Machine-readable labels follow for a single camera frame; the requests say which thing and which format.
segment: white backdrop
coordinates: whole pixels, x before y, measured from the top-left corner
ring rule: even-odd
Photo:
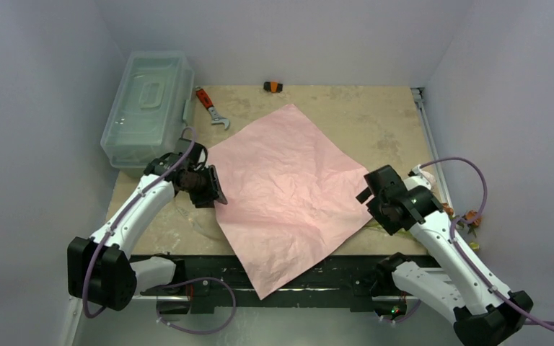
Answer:
[[[554,320],[554,1],[476,1],[426,96],[439,155],[487,178],[480,256]],[[443,167],[456,210],[477,208],[474,171]],[[554,345],[554,334],[526,327],[508,345]]]
[[[124,56],[181,49],[199,84],[423,86],[472,0],[96,0]]]
[[[0,1],[0,345],[57,345],[66,248],[104,222],[124,59],[92,0]]]

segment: pink tissue paper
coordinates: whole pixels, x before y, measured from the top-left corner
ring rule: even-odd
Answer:
[[[208,157],[228,200],[216,203],[218,224],[260,299],[371,218],[356,200],[368,171],[294,105],[249,124]]]

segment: wrench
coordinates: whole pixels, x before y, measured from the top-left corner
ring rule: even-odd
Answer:
[[[225,117],[222,117],[216,108],[214,107],[214,103],[209,98],[209,95],[203,90],[201,87],[196,88],[196,96],[201,101],[203,106],[209,111],[209,114],[211,114],[211,124],[224,124],[224,130],[228,130],[228,127],[230,127],[230,120],[226,119]]]

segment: clear plastic container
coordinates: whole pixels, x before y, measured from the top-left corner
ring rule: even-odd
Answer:
[[[194,71],[182,52],[133,52],[101,138],[113,167],[140,177],[192,123]]]

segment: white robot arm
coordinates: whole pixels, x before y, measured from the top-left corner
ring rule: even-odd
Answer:
[[[526,312],[532,309],[532,300],[524,291],[512,293],[457,232],[450,234],[452,221],[430,191],[430,182],[419,167],[404,181],[391,166],[364,178],[369,187],[358,196],[358,201],[364,203],[372,196],[366,206],[387,233],[409,231],[427,248],[453,284],[429,275],[397,253],[379,263],[376,285],[397,288],[420,298],[454,325],[464,345],[497,345],[523,326],[526,318],[493,292],[508,292],[510,300]],[[489,280],[490,288],[457,251],[455,243]]]
[[[69,244],[69,294],[79,298],[85,294],[88,301],[120,311],[134,295],[171,283],[176,269],[173,261],[158,256],[133,263],[129,259],[147,226],[179,191],[188,192],[197,208],[227,203],[215,167],[205,166],[206,157],[204,146],[181,138],[175,152],[148,164],[133,194],[115,215],[88,239],[76,237]]]

